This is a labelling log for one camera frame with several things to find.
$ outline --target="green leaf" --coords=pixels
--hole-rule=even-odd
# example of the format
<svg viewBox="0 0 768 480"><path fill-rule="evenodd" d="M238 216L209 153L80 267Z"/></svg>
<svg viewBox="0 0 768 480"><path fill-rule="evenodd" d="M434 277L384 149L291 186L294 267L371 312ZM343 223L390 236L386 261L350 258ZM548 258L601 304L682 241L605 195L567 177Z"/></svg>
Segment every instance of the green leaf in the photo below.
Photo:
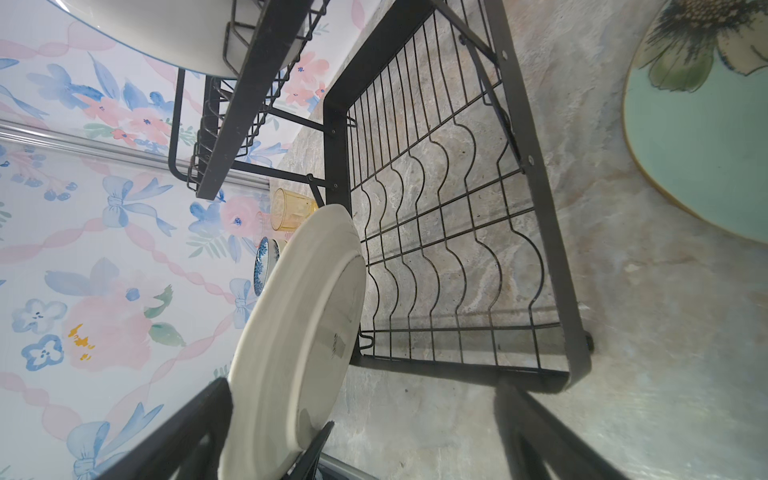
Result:
<svg viewBox="0 0 768 480"><path fill-rule="evenodd" d="M154 318L160 315L163 312L163 310L165 310L166 307L170 305L170 301L174 298L174 291L172 288L170 288L170 285L169 285L165 287L165 290L163 290L163 293L153 298L160 300L163 304L160 306L152 307L152 308L145 308L144 316L146 316L147 318Z"/></svg>
<svg viewBox="0 0 768 480"><path fill-rule="evenodd" d="M157 343L168 346L187 346L184 339L173 325L169 323L153 323L149 327L149 337Z"/></svg>

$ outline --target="yellow glass cup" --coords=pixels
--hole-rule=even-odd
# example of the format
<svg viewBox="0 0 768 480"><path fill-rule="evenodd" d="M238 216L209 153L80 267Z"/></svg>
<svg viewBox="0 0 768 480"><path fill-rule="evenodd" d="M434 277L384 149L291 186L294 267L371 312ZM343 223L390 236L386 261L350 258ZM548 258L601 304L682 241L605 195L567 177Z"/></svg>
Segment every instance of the yellow glass cup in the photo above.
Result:
<svg viewBox="0 0 768 480"><path fill-rule="evenodd" d="M272 198L272 229L293 232L317 209L315 200L278 188Z"/></svg>

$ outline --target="white bowl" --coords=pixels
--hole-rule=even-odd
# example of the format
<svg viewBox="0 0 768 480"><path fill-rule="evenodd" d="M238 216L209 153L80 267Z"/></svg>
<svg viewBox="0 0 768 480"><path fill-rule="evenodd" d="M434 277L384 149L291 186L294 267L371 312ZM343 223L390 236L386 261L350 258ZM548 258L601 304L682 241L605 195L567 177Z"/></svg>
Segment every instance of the white bowl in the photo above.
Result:
<svg viewBox="0 0 768 480"><path fill-rule="evenodd" d="M232 0L50 0L81 22L136 50L191 71L235 78L222 58ZM261 8L254 0L237 2L238 22L256 25ZM250 41L253 30L237 28ZM306 20L302 34L306 32ZM296 40L283 62L299 53ZM247 46L230 33L227 60L243 66Z"/></svg>

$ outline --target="wire basket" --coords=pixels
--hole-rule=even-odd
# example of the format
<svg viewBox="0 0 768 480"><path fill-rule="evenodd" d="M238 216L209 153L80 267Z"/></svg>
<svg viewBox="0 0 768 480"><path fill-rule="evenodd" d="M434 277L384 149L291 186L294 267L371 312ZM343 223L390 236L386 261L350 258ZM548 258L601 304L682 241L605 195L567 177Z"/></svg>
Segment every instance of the wire basket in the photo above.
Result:
<svg viewBox="0 0 768 480"><path fill-rule="evenodd" d="M353 365L543 392L577 382L592 340L502 0L395 0L323 124L272 108L293 37L263 27L309 22L304 44L328 2L315 1L265 4L238 82L206 79L188 176L169 155L171 171L207 199L231 167L303 182L352 214L369 279ZM179 86L183 71L178 106ZM236 160L268 113L324 133L326 178Z"/></svg>
<svg viewBox="0 0 768 480"><path fill-rule="evenodd" d="M547 257L564 259L548 184L538 196L529 188L528 177L546 171L527 153L522 160L515 116L500 107L508 85L492 61L485 7L503 6L456 0L425 13L399 3L376 29L391 38L388 29L400 24L399 48L366 48L379 41L374 31L356 59L379 67L367 81L345 71L333 89L361 93L339 109L345 101L332 89L324 111L326 125L333 111L349 119L343 170L369 275L353 364L491 384L515 376L532 389L563 389L588 372L591 337L568 265L547 266L542 253L558 249ZM455 12L465 30L444 12ZM403 24L411 25L407 36ZM514 59L511 39L503 52ZM530 118L527 98L525 107ZM531 159L541 158L532 140ZM326 178L335 179L339 152L328 145L326 138ZM542 194L549 205L539 208ZM540 228L542 216L554 230ZM553 269L567 275L562 298L546 274Z"/></svg>

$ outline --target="upper rack shelf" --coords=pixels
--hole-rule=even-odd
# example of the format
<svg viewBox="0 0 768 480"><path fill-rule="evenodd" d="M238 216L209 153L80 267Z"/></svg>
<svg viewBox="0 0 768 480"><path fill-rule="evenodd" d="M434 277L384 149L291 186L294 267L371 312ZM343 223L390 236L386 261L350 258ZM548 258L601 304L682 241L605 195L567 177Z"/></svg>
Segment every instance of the upper rack shelf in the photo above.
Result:
<svg viewBox="0 0 768 480"><path fill-rule="evenodd" d="M280 97L285 83L290 80L293 67L299 61L306 43L312 40L320 18L326 14L329 0L241 0L255 1L262 8L257 25L238 21L237 1L232 0L232 13L222 50L222 57L236 79L206 76L203 116L186 174L181 173L176 166L185 75L184 70L179 69L168 155L170 171L176 178L186 182L198 198L206 200L216 197L227 172L232 168L283 177L313 187L325 187L326 183L321 179L248 164L237 158L247 155L269 114L317 130L323 129L321 124L275 108L274 103ZM252 32L250 41L243 34L248 31ZM235 41L247 46L239 70L235 67L236 62L230 59L233 50L231 43ZM293 55L297 42L300 42L300 46ZM289 55L293 55L293 58L285 65Z"/></svg>

